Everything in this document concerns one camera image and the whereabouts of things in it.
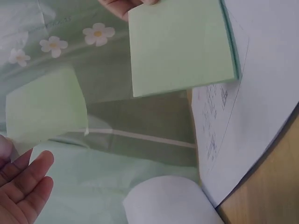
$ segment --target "paper roll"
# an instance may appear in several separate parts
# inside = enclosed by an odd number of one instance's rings
[[[137,185],[123,205],[129,224],[223,224],[201,188],[178,176]]]

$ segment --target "sticky note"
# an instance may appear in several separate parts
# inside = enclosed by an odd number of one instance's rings
[[[129,11],[135,97],[237,79],[219,0],[161,0]]]
[[[60,67],[9,93],[7,137],[15,146],[11,160],[57,135],[87,128],[85,100],[71,67]]]

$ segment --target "green cloth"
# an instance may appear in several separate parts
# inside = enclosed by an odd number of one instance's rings
[[[122,201],[137,184],[163,175],[195,182],[199,178],[195,167],[165,165],[57,142],[35,147],[31,160],[43,150],[55,156],[47,174],[54,180],[54,189],[36,224],[126,224]]]
[[[0,131],[6,131],[8,93],[69,65],[82,89],[91,131],[84,137],[84,130],[74,130],[55,140],[196,166],[186,92],[132,99],[128,24],[97,0],[4,0],[0,18]],[[185,144],[132,137],[136,134]]]

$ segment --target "finger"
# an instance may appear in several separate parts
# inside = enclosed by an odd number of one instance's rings
[[[54,162],[53,154],[42,152],[22,173],[2,187],[15,203],[23,200],[45,177]]]
[[[157,2],[159,2],[159,0],[141,0],[144,4],[147,4],[147,5],[154,5],[156,4]]]
[[[13,163],[7,163],[0,170],[0,187],[11,182],[17,175],[19,175],[28,165],[32,149],[20,156]]]
[[[0,168],[7,164],[10,159],[10,154],[13,150],[13,143],[0,135]]]
[[[99,0],[114,15],[128,21],[128,11],[135,7],[129,0]]]
[[[135,6],[139,6],[141,4],[143,4],[143,2],[141,0],[130,0]]]
[[[18,203],[29,224],[33,224],[41,213],[50,197],[53,184],[52,178],[44,177],[34,190],[23,201]]]

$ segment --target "white paper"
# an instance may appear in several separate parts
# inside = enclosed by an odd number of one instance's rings
[[[299,101],[299,4],[225,0],[239,81],[193,89],[199,171],[214,206],[273,142]]]
[[[129,224],[223,224],[200,187],[178,176],[137,185],[123,205]]]

